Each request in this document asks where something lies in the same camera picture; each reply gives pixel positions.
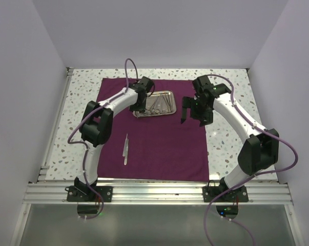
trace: speckled countertop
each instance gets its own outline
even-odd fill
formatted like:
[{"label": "speckled countertop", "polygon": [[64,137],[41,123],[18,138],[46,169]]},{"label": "speckled countertop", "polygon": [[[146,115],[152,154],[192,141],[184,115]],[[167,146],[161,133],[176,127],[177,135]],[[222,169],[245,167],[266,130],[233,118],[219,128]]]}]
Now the speckled countertop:
[{"label": "speckled countertop", "polygon": [[[134,77],[133,70],[129,76]],[[193,80],[203,74],[216,73],[229,78],[235,86],[235,98],[245,110],[260,122],[256,102],[246,70],[244,69],[138,69],[139,77],[151,79]],[[67,138],[80,123],[86,103],[96,99],[103,78],[125,77],[124,69],[75,69],[71,78],[63,112],[58,124],[54,146],[47,160],[49,169],[45,180],[73,180],[81,172],[84,155],[82,145],[69,145]],[[224,83],[211,78],[215,84]],[[210,179],[220,179],[237,165],[242,142],[233,128],[214,111],[214,123],[206,126]],[[277,180],[276,174],[257,179]]]}]

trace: stainless steel tray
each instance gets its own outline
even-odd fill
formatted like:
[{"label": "stainless steel tray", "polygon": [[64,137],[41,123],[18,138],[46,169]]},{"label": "stainless steel tray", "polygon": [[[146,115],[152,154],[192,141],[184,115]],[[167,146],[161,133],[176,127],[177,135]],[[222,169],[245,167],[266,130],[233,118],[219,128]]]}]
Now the stainless steel tray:
[{"label": "stainless steel tray", "polygon": [[145,112],[133,112],[137,118],[169,115],[176,112],[176,102],[172,91],[156,91],[146,99]]}]

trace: purple cloth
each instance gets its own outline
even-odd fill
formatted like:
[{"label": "purple cloth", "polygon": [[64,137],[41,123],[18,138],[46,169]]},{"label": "purple cloth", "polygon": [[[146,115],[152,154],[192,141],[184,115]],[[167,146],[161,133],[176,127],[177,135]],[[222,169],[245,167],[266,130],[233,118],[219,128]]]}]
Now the purple cloth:
[{"label": "purple cloth", "polygon": [[[136,118],[124,109],[113,119],[112,134],[104,145],[97,174],[107,178],[208,181],[209,167],[205,128],[188,118],[182,125],[181,100],[194,96],[191,81],[154,80],[156,91],[172,91],[177,111],[172,115]],[[126,86],[125,78],[104,78],[97,101]],[[127,165],[123,146],[128,133]]]}]

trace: metal frame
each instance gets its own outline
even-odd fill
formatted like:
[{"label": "metal frame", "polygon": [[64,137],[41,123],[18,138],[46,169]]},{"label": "metal frame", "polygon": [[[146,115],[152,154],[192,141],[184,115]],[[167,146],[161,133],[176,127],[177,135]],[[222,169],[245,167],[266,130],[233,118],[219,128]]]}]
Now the metal frame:
[{"label": "metal frame", "polygon": [[56,111],[55,122],[54,122],[52,130],[51,130],[50,138],[47,142],[46,149],[45,149],[45,152],[44,152],[44,156],[42,158],[42,162],[41,162],[42,167],[40,169],[38,181],[45,180],[45,178],[46,178],[46,172],[49,168],[47,166],[47,162],[48,162],[49,156],[51,156],[51,154],[52,154],[53,142],[55,140],[55,136],[56,136],[56,132],[57,132],[57,126],[58,126],[60,119],[61,119],[61,116],[62,116],[64,103],[65,103],[66,98],[67,98],[66,95],[67,95],[67,92],[69,90],[70,81],[71,81],[71,78],[72,78],[72,75],[73,75],[73,69],[74,68],[67,68],[67,78],[66,78],[66,81],[65,81],[65,86],[64,86],[64,89],[62,91],[60,103],[59,103],[57,111]]},{"label": "metal frame", "polygon": [[19,246],[28,220],[31,204],[24,203],[17,219],[10,246]]},{"label": "metal frame", "polygon": [[292,235],[293,235],[296,246],[305,245],[304,239],[301,234],[300,226],[295,216],[293,205],[289,204],[289,205],[285,205],[284,207],[285,207],[287,219],[289,220],[290,228],[291,228]]},{"label": "metal frame", "polygon": [[[73,185],[69,182],[39,182],[29,184],[24,202],[30,204],[76,204],[66,202],[65,187]],[[98,186],[112,186],[113,196],[110,204],[174,204],[200,205],[203,202],[202,187],[205,182],[175,182],[137,179],[104,179],[100,178]],[[289,188],[277,182],[249,182],[246,184],[249,202],[252,204],[292,204]]]}]

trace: glass panel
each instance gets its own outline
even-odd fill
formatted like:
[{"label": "glass panel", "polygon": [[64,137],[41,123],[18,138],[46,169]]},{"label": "glass panel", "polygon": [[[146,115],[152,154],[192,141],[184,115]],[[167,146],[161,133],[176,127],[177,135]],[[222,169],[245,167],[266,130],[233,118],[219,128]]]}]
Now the glass panel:
[{"label": "glass panel", "polygon": [[[33,205],[21,245],[208,245],[205,206],[112,205],[98,218],[77,218],[76,205]],[[252,245],[240,226],[220,219],[213,206],[208,231],[217,246]],[[236,220],[257,245],[295,245],[283,205],[239,206]]]}]

